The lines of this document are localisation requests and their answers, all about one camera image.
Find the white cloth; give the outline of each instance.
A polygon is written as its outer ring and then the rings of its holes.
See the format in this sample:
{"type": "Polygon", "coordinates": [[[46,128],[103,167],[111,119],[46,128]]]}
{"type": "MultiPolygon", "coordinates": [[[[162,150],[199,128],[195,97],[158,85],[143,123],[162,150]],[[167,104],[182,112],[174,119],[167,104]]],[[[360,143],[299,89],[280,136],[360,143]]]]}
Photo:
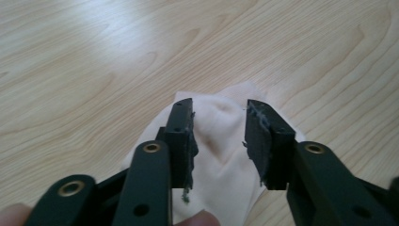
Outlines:
{"type": "MultiPolygon", "coordinates": [[[[247,99],[267,103],[266,96],[252,83],[245,82],[213,95],[179,91],[175,102],[186,98],[193,98],[194,136],[199,154],[194,158],[194,185],[188,194],[190,203],[182,201],[182,189],[173,189],[173,222],[180,222],[205,209],[213,213],[221,225],[244,225],[247,214],[264,191],[255,165],[248,159],[242,143],[247,99]]],[[[130,166],[138,144],[155,139],[159,127],[166,125],[171,108],[169,105],[161,111],[144,130],[124,159],[123,169],[130,166]]],[[[296,132],[296,140],[304,140],[304,136],[296,132]]]]}

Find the metal grommet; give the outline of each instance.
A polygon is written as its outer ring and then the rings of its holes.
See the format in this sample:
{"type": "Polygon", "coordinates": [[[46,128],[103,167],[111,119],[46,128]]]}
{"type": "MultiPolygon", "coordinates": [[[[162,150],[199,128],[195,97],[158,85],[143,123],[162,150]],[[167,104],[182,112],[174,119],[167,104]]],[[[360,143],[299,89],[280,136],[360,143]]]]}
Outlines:
{"type": "Polygon", "coordinates": [[[156,143],[151,143],[144,146],[143,150],[146,153],[156,153],[159,150],[161,150],[161,146],[159,146],[159,144],[156,143]]]}
{"type": "Polygon", "coordinates": [[[69,197],[79,193],[83,187],[85,187],[85,183],[82,181],[72,181],[63,185],[58,190],[58,195],[62,197],[69,197]]]}
{"type": "Polygon", "coordinates": [[[324,153],[325,149],[318,144],[307,144],[305,145],[305,149],[311,153],[324,153]]]}

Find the round hole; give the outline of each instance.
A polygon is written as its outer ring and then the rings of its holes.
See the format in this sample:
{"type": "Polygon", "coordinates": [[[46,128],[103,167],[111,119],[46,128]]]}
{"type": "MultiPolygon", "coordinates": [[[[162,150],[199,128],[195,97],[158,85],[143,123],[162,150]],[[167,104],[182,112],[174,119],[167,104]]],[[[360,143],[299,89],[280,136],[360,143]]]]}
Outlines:
{"type": "Polygon", "coordinates": [[[370,213],[370,211],[364,207],[355,205],[352,208],[353,212],[358,215],[361,218],[371,218],[372,217],[372,213],[370,213]]]}
{"type": "Polygon", "coordinates": [[[306,145],[305,149],[311,153],[323,153],[324,152],[323,147],[320,147],[319,145],[315,145],[315,144],[306,145]]]}
{"type": "Polygon", "coordinates": [[[144,146],[143,150],[146,153],[156,153],[161,150],[161,146],[159,146],[159,144],[147,144],[144,146]]]}
{"type": "Polygon", "coordinates": [[[135,216],[143,217],[146,216],[150,212],[150,207],[147,204],[140,204],[135,207],[133,213],[135,216]]]}
{"type": "Polygon", "coordinates": [[[68,197],[75,195],[79,193],[85,186],[85,183],[81,181],[72,181],[69,182],[65,185],[63,185],[59,190],[58,190],[58,195],[62,197],[68,197]]]}

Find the light wood surface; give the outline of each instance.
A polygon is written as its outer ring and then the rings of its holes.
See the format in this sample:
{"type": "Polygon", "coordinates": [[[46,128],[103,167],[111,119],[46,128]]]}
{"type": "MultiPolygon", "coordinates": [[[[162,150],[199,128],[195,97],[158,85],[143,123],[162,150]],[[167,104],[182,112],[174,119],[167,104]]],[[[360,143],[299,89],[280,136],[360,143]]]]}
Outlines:
{"type": "MultiPolygon", "coordinates": [[[[395,0],[1,1],[0,207],[32,205],[70,174],[106,179],[177,90],[247,80],[356,176],[388,187],[398,39],[395,0]]],[[[247,219],[290,224],[279,191],[247,219]]]]}

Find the wooden table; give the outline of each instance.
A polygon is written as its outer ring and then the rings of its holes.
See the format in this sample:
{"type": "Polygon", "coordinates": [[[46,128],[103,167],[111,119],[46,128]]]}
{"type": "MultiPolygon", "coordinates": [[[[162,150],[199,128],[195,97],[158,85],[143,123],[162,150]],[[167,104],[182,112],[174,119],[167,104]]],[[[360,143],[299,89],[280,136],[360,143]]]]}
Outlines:
{"type": "MultiPolygon", "coordinates": [[[[120,169],[177,90],[252,81],[358,177],[399,175],[399,2],[1,1],[0,207],[120,169]]],[[[264,192],[247,225],[288,225],[264,192]]]]}

